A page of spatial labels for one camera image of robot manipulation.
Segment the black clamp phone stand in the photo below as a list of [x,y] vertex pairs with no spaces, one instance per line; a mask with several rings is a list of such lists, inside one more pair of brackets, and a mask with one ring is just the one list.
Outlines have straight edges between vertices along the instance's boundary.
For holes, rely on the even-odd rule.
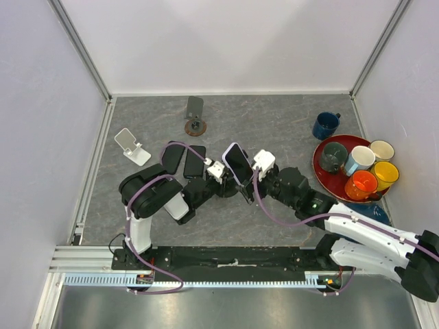
[[252,169],[241,146],[232,143],[222,154],[222,160],[211,167],[211,174],[220,184],[220,195],[231,197],[244,188],[252,177]]

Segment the black phone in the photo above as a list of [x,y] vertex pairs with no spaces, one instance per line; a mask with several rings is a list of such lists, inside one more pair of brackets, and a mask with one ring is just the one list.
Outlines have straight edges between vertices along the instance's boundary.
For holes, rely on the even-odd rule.
[[168,174],[176,174],[185,151],[186,148],[182,145],[170,145],[165,148],[161,159],[161,164]]
[[[206,155],[206,147],[201,145],[191,145],[191,148],[201,157]],[[186,179],[202,178],[204,174],[204,161],[198,158],[192,151],[188,150],[185,166],[183,170],[183,177]]]

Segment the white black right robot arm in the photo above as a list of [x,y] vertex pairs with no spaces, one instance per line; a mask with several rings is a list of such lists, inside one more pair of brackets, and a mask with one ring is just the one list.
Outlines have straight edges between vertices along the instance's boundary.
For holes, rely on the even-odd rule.
[[364,216],[312,189],[297,168],[248,167],[237,190],[253,202],[265,196],[293,209],[296,225],[316,226],[328,233],[314,252],[324,270],[334,265],[379,273],[426,302],[438,301],[438,235],[398,230]]

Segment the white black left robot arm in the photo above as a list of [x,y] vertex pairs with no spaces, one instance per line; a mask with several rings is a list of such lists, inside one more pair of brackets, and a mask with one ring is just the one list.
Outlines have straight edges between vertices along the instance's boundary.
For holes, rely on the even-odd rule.
[[151,259],[150,232],[156,212],[163,208],[177,224],[183,225],[212,197],[236,195],[237,183],[224,170],[220,178],[206,171],[205,178],[191,178],[183,186],[163,165],[154,164],[124,179],[119,193],[129,224],[125,244],[130,250],[126,260],[135,269],[145,269]]

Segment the round wooden base phone stand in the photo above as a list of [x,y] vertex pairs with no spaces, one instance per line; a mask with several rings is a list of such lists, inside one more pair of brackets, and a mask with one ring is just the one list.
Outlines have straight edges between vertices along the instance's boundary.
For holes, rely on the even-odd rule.
[[190,136],[201,136],[206,132],[206,122],[202,119],[204,100],[189,96],[187,100],[185,132]]

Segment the white metal phone stand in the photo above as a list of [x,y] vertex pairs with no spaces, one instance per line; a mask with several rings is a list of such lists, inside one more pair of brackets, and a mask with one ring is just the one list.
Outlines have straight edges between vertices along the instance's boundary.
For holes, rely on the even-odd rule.
[[142,144],[126,127],[116,134],[114,140],[123,149],[124,156],[140,167],[151,158],[151,154],[142,148]]

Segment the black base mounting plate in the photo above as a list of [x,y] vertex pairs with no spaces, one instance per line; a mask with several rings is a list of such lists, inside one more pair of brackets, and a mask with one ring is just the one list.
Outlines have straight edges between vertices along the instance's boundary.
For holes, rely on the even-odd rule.
[[141,257],[185,283],[303,280],[306,271],[340,270],[328,256],[299,247],[152,247]]

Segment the grey green mug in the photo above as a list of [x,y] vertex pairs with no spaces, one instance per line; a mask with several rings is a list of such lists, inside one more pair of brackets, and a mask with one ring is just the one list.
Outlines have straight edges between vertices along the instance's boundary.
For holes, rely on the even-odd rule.
[[345,146],[337,142],[330,142],[322,150],[319,165],[324,171],[336,174],[347,158],[348,152]]

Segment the dark blue mug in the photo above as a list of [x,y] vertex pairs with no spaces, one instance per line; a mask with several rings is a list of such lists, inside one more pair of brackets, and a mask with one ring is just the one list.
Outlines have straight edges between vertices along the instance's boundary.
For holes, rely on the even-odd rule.
[[312,134],[320,141],[331,137],[340,126],[340,113],[321,112],[314,123]]

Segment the orange mug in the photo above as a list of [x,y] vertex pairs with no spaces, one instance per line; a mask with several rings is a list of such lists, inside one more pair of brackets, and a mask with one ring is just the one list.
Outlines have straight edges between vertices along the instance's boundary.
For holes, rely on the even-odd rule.
[[377,178],[369,171],[354,172],[344,186],[346,195],[354,201],[379,201],[382,193],[378,191]]

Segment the white light blue mug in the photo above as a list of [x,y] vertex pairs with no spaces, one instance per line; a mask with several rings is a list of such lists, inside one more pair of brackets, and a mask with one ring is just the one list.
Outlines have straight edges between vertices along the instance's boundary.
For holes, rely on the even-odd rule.
[[344,163],[344,172],[350,177],[358,170],[369,169],[375,160],[375,153],[369,147],[358,145],[348,155]]

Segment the yellow mug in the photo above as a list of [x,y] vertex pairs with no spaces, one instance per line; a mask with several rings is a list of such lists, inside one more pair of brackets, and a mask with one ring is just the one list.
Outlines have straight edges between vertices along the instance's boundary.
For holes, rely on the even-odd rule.
[[376,162],[371,170],[378,182],[377,191],[381,192],[392,186],[400,176],[399,169],[391,162]]

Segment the aluminium frame post left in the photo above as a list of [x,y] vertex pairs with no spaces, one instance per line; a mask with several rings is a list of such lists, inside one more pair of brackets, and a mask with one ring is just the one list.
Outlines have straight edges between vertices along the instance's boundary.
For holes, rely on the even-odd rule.
[[69,40],[71,41],[83,65],[85,66],[86,70],[94,81],[98,91],[107,102],[110,102],[112,100],[111,92],[109,91],[104,80],[99,74],[95,63],[93,62],[88,50],[86,49],[86,46],[83,43],[62,1],[48,0],[48,4],[51,6],[52,10],[56,14],[61,26],[69,37]]

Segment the aluminium frame post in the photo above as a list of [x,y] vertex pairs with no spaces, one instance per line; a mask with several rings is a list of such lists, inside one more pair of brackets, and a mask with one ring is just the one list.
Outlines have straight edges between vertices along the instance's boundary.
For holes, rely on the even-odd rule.
[[83,65],[85,66],[86,70],[94,81],[98,91],[107,102],[110,102],[112,100],[111,92],[109,91],[104,80],[99,74],[95,63],[93,62],[88,50],[86,49],[86,46],[83,43],[62,1],[48,0],[48,4],[51,6],[52,10],[56,14],[61,26],[69,37],[69,40],[71,41]]
[[355,83],[353,84],[353,87],[349,92],[351,100],[354,100],[357,94],[359,93],[359,91],[361,90],[362,86],[364,85],[366,79],[368,78],[374,66],[376,65],[380,55],[383,53],[383,50],[385,49],[386,45],[390,41],[394,31],[396,30],[398,24],[403,18],[411,2],[412,2],[411,0],[398,1],[392,15],[390,16],[388,22],[386,23],[383,31],[380,34],[380,37],[378,38],[370,55],[368,56],[365,65],[360,71],[359,76],[355,80]]

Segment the aluminium frame post right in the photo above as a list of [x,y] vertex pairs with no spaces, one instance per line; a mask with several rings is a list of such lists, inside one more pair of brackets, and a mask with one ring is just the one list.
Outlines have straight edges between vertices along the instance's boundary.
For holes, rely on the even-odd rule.
[[357,94],[359,93],[359,91],[361,90],[362,86],[364,85],[366,79],[368,78],[374,66],[376,65],[380,55],[383,53],[383,50],[385,49],[386,45],[390,41],[394,31],[396,30],[398,24],[403,18],[411,2],[412,2],[411,0],[398,1],[392,15],[390,16],[388,22],[386,23],[383,31],[380,34],[380,37],[378,38],[370,55],[368,56],[365,65],[360,71],[359,76],[355,80],[355,83],[353,84],[353,87],[349,92],[351,100],[354,100]]

